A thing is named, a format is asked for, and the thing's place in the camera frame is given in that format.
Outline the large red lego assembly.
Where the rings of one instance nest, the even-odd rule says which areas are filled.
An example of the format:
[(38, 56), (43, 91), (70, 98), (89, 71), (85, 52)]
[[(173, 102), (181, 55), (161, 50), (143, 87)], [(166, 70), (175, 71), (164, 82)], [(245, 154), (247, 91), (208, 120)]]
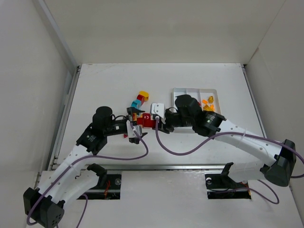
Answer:
[(143, 128), (151, 128), (154, 129), (156, 125), (156, 121), (151, 118), (149, 113), (143, 113), (136, 120), (137, 124)]

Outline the yellow lego block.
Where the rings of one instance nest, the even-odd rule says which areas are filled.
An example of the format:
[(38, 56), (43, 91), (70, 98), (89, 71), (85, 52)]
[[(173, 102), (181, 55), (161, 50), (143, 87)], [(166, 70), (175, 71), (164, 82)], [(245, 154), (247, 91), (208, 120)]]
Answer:
[(214, 97), (213, 97), (213, 96), (210, 96), (210, 97), (208, 98), (208, 102), (209, 102), (209, 103), (213, 103), (213, 102), (214, 102)]

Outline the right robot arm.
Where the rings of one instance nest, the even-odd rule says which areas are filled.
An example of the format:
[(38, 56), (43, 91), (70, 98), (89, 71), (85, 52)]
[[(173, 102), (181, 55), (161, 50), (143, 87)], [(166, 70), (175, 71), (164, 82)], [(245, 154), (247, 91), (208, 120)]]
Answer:
[(222, 175), (234, 182), (265, 179), (270, 183), (287, 187), (296, 163), (295, 143), (283, 142), (255, 135), (226, 119), (214, 111), (201, 108), (198, 101), (190, 95), (179, 95), (175, 100), (176, 112), (169, 109), (157, 121), (158, 131), (171, 133), (176, 127), (191, 127), (207, 140), (232, 145), (258, 159), (255, 162), (225, 165)]

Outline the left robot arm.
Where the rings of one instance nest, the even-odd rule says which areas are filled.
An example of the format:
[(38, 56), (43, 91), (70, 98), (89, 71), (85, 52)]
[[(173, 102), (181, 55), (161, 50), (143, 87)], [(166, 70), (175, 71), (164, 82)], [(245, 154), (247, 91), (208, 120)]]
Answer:
[(127, 135), (131, 143), (142, 143), (142, 128), (136, 117), (143, 113), (135, 107), (127, 108), (127, 115), (114, 116), (108, 106), (97, 108), (92, 122), (76, 141), (72, 151), (53, 174), (36, 188), (28, 188), (23, 194), (27, 224), (39, 224), (44, 228), (58, 227), (70, 203), (107, 180), (107, 169), (95, 163), (96, 159), (111, 159), (99, 155), (107, 138)]

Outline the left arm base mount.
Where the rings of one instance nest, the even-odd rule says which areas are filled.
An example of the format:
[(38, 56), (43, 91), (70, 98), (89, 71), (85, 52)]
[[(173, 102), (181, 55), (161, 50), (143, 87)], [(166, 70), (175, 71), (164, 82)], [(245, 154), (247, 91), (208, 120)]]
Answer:
[(121, 196), (122, 174), (108, 172), (107, 169), (98, 164), (91, 164), (88, 171), (93, 171), (98, 177), (97, 184), (86, 191), (89, 200), (119, 200)]

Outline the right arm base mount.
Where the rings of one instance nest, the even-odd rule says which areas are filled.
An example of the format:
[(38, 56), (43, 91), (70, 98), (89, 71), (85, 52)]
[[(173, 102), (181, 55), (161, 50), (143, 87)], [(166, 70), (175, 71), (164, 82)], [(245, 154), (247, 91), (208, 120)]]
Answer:
[(209, 200), (251, 199), (248, 184), (233, 181), (229, 176), (232, 162), (227, 163), (223, 170), (205, 171), (205, 185)]

